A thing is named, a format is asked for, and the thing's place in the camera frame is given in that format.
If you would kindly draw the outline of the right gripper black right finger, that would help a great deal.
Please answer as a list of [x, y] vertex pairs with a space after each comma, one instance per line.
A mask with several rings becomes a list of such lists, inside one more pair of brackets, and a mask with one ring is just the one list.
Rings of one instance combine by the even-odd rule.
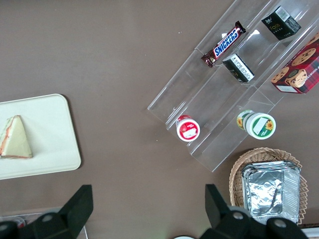
[[205, 185], [205, 210], [211, 227], [202, 239], [267, 239], [266, 227], [239, 209], [230, 209], [214, 184]]

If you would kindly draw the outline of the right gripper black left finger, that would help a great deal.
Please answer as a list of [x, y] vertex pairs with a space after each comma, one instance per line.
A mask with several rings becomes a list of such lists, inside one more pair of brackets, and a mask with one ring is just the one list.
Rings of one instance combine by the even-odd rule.
[[91, 185], [83, 185], [58, 211], [41, 215], [25, 227], [26, 239], [75, 239], [93, 212]]

